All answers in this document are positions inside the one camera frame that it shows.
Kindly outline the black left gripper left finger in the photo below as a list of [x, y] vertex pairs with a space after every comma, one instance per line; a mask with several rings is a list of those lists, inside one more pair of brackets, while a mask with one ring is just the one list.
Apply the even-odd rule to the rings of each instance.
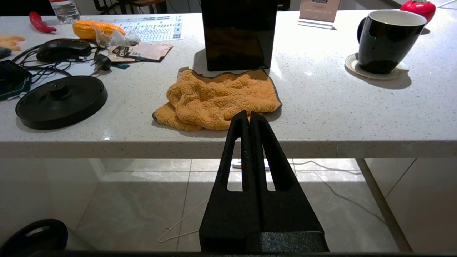
[[[235, 142], [241, 140], [242, 191], [228, 190]], [[247, 239], [261, 229], [252, 140], [246, 111], [230, 124], [216, 179], [199, 229], [202, 252], [247, 252]]]

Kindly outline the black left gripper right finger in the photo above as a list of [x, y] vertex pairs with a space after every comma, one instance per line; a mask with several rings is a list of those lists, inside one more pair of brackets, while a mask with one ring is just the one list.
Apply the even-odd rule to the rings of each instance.
[[253, 112], [250, 127], [263, 231], [323, 233], [269, 122]]

